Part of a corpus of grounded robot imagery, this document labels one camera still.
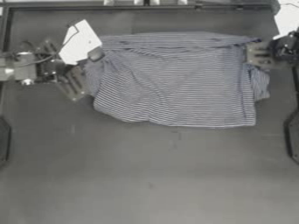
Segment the wire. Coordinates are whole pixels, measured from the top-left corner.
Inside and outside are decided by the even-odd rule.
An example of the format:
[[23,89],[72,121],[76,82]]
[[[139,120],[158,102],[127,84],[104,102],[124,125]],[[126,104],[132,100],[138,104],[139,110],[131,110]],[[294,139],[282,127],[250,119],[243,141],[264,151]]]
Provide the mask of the wire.
[[63,44],[61,47],[60,47],[60,50],[56,51],[55,54],[52,54],[49,57],[47,57],[47,58],[44,58],[44,59],[39,59],[39,60],[36,60],[36,61],[33,61],[33,62],[29,62],[29,63],[27,63],[27,64],[21,64],[21,65],[15,66],[15,67],[28,67],[28,66],[31,66],[31,65],[40,64],[40,63],[43,63],[43,62],[47,61],[47,60],[51,60],[51,59],[60,53],[61,48],[71,42],[72,38],[80,33],[77,26],[73,25],[73,27],[75,27],[75,29],[76,29],[76,32],[69,36],[67,42],[64,42],[64,44]]
[[299,5],[294,4],[294,3],[280,3],[280,5],[292,5],[295,8],[299,9]]

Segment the striped shirt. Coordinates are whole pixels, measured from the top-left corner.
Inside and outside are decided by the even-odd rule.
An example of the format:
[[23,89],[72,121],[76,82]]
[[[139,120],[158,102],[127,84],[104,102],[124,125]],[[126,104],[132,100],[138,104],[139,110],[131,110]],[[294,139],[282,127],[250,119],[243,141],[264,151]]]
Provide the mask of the striped shirt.
[[95,109],[126,122],[227,128],[256,123],[268,75],[246,61],[255,38],[210,32],[103,36],[85,64]]

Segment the dark table surface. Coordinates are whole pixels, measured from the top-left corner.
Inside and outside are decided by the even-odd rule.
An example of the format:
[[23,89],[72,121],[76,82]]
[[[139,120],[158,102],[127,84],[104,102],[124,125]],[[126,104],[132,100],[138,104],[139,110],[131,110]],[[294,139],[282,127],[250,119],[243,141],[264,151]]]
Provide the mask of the dark table surface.
[[[19,11],[11,49],[61,41],[85,18],[99,35],[211,31],[271,38],[270,12]],[[286,155],[283,122],[295,109],[292,75],[271,73],[256,127],[188,129],[124,123],[72,103],[52,85],[7,84],[12,155],[0,171],[0,222],[296,223],[299,167]]]

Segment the black mat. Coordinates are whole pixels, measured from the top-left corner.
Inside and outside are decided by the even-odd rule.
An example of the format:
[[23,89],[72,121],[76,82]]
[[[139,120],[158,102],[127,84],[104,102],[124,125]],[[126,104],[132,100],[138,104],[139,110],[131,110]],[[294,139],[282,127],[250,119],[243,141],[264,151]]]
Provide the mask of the black mat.
[[[87,18],[102,34],[219,31],[271,37],[271,14],[200,12],[17,12],[23,39],[63,39]],[[286,156],[283,121],[295,109],[290,71],[271,73],[258,125],[168,128],[102,115],[55,86],[7,86],[11,164],[0,172],[1,223],[296,223],[299,167]]]

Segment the cable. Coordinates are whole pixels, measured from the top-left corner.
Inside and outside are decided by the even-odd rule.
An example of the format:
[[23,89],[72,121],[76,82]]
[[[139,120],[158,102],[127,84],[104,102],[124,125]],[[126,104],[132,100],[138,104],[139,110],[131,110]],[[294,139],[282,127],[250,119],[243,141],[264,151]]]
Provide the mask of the cable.
[[51,60],[51,59],[60,53],[61,48],[71,42],[72,38],[80,33],[77,26],[73,25],[73,27],[75,27],[75,29],[76,29],[76,32],[69,36],[69,39],[67,40],[67,42],[64,42],[64,44],[63,44],[61,47],[60,47],[60,50],[59,50],[53,55],[51,55],[49,57],[47,57],[47,58],[44,58],[44,59],[39,59],[39,60],[36,60],[36,61],[33,61],[33,62],[29,62],[29,63],[27,63],[27,64],[23,64],[23,65],[15,66],[15,67],[28,67],[28,66],[31,66],[31,65],[40,64],[40,63],[43,63],[43,62],[47,61],[47,60]]
[[299,5],[294,4],[294,3],[280,3],[280,5],[292,5],[295,8],[299,9]]

